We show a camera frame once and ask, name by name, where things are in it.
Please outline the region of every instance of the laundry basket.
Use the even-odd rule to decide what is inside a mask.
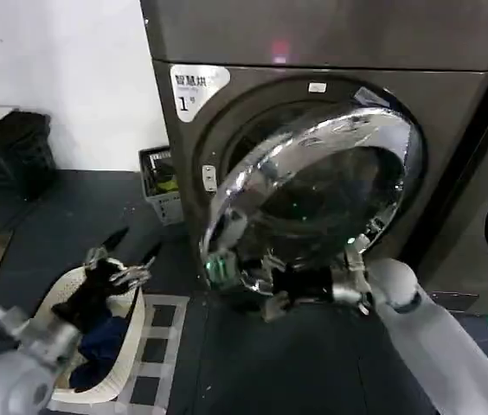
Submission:
[[[108,259],[123,267],[120,262]],[[85,280],[84,268],[75,268],[61,276],[48,292],[34,318],[44,320],[51,317],[52,307],[66,301]],[[108,307],[114,316],[126,317],[134,300],[135,290],[122,296],[110,297]],[[110,373],[98,385],[84,392],[77,393],[69,387],[69,375],[73,370],[85,362],[85,358],[76,352],[67,365],[63,375],[57,380],[52,400],[74,404],[98,404],[116,398],[131,374],[132,364],[137,353],[138,342],[144,327],[144,297],[140,289],[136,292],[136,303],[129,322],[125,340],[119,351],[119,356],[113,364]]]

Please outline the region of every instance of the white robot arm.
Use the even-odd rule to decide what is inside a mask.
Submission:
[[[441,415],[488,415],[488,358],[402,262],[369,267],[376,312],[395,349]]]

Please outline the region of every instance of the washing machine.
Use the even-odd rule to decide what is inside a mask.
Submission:
[[[487,1],[141,4],[196,251],[210,199],[250,151],[298,119],[354,121],[361,107],[408,126],[385,133],[397,147],[420,138],[410,190],[368,258],[400,253],[488,85]]]
[[[464,170],[467,178],[415,268],[436,302],[488,314],[488,129]]]

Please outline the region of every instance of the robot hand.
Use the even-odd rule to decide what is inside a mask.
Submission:
[[[488,358],[402,262],[369,266],[376,312],[441,415],[488,415]]]
[[[29,319],[17,308],[0,308],[1,331],[20,343],[17,350],[0,354],[0,415],[36,415],[44,409],[79,339],[96,323],[107,298],[133,290],[150,278],[148,267],[159,244],[141,265],[125,267],[109,258],[126,231],[114,233],[101,247],[90,250],[84,264],[85,281],[65,303],[54,306],[50,321]]]

